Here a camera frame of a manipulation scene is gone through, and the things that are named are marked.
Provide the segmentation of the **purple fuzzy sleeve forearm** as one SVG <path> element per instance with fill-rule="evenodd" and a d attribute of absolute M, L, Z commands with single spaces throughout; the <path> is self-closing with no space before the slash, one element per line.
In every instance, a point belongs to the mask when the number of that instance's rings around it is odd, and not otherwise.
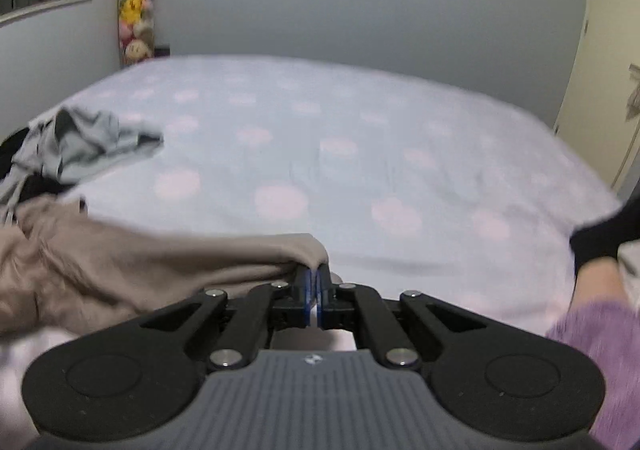
<path fill-rule="evenodd" d="M 597 259 L 579 269 L 567 313 L 547 337 L 591 358 L 605 379 L 605 400 L 591 427 L 608 449 L 639 447 L 639 311 L 620 266 Z"/>

